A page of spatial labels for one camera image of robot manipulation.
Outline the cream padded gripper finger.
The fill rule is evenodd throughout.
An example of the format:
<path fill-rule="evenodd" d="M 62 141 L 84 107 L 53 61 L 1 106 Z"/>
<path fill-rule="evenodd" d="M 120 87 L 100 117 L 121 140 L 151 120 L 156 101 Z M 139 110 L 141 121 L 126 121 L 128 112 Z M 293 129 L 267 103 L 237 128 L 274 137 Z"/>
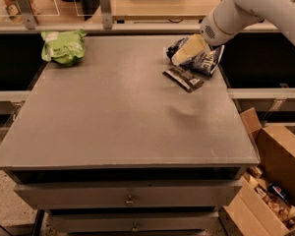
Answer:
<path fill-rule="evenodd" d="M 181 65 L 206 49 L 207 43 L 201 34 L 193 34 L 179 40 L 175 45 L 175 53 L 171 61 L 175 66 Z"/>

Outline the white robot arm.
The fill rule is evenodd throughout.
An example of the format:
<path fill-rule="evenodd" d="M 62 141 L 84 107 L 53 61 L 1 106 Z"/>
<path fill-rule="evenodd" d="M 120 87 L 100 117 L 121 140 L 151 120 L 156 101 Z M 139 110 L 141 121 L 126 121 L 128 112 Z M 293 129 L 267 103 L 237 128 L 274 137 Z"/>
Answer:
<path fill-rule="evenodd" d="M 221 0 L 202 20 L 200 33 L 186 40 L 171 61 L 179 66 L 201 53 L 207 44 L 222 45 L 262 20 L 276 26 L 295 46 L 295 0 Z"/>

